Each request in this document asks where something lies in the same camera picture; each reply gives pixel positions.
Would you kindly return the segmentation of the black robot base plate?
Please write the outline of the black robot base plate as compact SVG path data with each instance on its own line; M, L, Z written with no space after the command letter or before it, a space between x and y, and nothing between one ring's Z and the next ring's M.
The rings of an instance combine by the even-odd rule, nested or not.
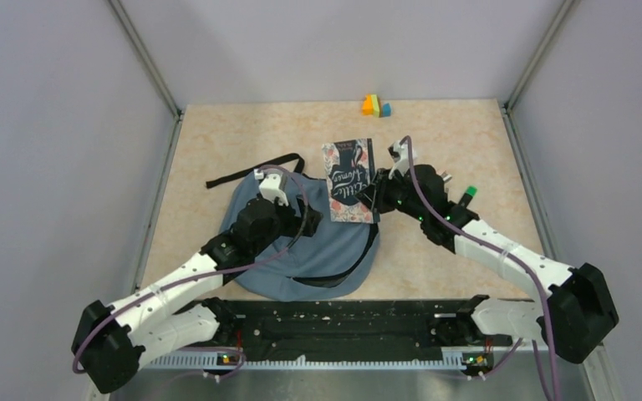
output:
M510 347L508 335L484 335L468 317L470 301L349 300L201 302L222 312L210 340L192 349L237 348L249 363L434 362L450 348Z

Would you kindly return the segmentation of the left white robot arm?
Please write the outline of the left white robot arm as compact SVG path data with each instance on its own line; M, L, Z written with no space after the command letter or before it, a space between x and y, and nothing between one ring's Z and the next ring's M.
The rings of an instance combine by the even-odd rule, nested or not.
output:
M214 308L197 308L192 317L176 313L195 298L223 287L260 266L257 257L277 239L289 238L275 261L302 236L315 234L323 219L308 201L297 207L258 196L242 208L230 227L209 240L172 273L110 304L100 300L84 308L74 334L72 370L87 375L101 393L128 383L146 364L189 343L231 341L235 324Z

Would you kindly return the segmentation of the blue-grey student backpack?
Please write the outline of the blue-grey student backpack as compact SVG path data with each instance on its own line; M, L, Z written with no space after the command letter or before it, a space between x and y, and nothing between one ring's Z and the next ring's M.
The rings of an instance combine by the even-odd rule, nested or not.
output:
M330 219L326 182L303 173L305 160L290 153L268 160L269 165L295 165L287 175L285 192L289 205L298 216L297 197L323 214L316 233L302 236L291 247L291 239L279 237L264 250L246 250L232 239L232 223L252 199L261 197L254 179L254 167L224 175L206 182L212 189L237 182L217 238L207 246L213 258L226 269L240 267L239 272L226 272L225 283L236 282L246 290L276 301L317 301L342 297L354 292L369 275L380 245L376 224L334 222Z

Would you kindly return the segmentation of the floral Little Women book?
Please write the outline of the floral Little Women book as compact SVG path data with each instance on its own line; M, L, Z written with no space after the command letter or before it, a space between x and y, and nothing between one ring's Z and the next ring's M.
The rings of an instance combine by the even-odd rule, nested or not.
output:
M380 215L356 196L375 177L375 155L371 138L344 140L322 146L330 219L334 222L375 224Z

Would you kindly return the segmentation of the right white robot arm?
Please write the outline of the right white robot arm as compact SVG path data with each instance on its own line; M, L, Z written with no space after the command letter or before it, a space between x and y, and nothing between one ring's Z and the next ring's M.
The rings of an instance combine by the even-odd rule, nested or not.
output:
M401 175L386 169L357 198L372 211L398 211L416 219L426 238L473 260L521 289L528 300L472 299L456 322L459 338L478 344L488 335L542 341L570 363L582 363L619 324L604 274L594 265L575 267L509 239L469 207L476 188L450 200L445 179L429 165Z

